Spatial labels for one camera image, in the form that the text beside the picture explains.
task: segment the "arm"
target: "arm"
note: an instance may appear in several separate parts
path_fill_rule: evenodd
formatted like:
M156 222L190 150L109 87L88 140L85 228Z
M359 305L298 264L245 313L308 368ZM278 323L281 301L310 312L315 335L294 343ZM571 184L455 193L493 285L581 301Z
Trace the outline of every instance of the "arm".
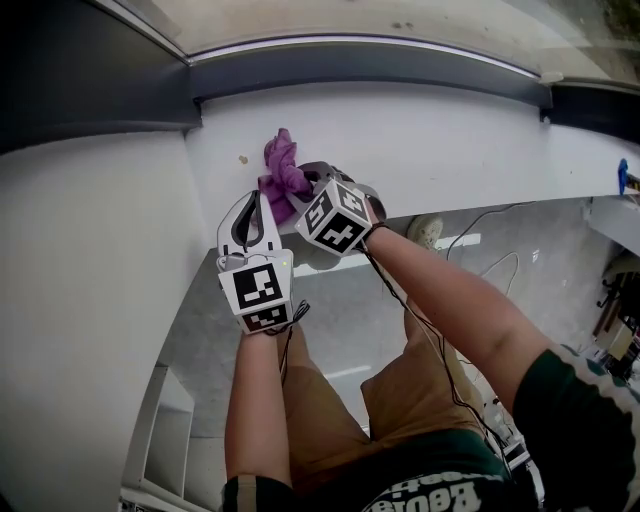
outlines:
M482 278L397 233L378 229L367 248L512 412L522 378L551 341Z
M224 436L227 478L255 475L291 486L276 338L240 339Z

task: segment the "shoe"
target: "shoe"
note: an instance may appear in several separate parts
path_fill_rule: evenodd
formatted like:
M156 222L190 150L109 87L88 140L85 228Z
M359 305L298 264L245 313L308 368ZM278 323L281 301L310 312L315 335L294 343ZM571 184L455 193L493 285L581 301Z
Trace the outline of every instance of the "shoe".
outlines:
M407 238L420 247L437 251L436 242L442 234L444 223L439 215L418 215L409 224Z

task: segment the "purple rag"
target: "purple rag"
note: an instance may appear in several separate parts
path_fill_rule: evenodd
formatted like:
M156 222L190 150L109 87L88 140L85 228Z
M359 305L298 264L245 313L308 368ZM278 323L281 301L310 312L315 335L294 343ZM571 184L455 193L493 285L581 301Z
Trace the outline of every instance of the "purple rag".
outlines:
M286 128L280 128L278 135L264 147L264 163L271 174L258 178L258 188L269 199L276 224L283 223L296 212L285 192L303 196L313 193L311 183L296 167L296 150L297 144L291 141Z

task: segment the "leg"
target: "leg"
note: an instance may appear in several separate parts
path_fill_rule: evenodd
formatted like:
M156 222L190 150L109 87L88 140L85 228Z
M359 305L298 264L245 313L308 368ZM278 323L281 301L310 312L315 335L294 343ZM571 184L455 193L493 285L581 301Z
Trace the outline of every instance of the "leg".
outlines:
M409 306L422 315L412 301ZM393 445L409 437L449 428L470 429L482 435L471 411L453 403L436 336L427 329L432 345L407 312L405 330L407 345L403 354L361 386L371 418L372 438ZM446 342L445 357L461 398L481 413L478 393L474 393L455 350Z
M279 335L280 361L288 332ZM309 357L300 326L289 343L283 386L291 479L306 494L335 478L344 464L365 456L371 442Z

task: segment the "person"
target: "person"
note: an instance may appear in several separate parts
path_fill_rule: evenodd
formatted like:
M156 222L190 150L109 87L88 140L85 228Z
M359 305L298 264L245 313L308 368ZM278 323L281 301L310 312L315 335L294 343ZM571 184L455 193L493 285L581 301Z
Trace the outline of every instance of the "person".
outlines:
M482 411L453 348L513 415L542 476L547 510L640 510L636 393L551 342L500 291L428 248L384 226L369 233L366 247L407 293L412 311L446 338L460 398ZM223 510L536 509L488 447L473 411L454 403L437 342L421 325L405 311L403 353L361 386L369 436L309 357L298 325L284 384L286 334L242 336L225 432Z

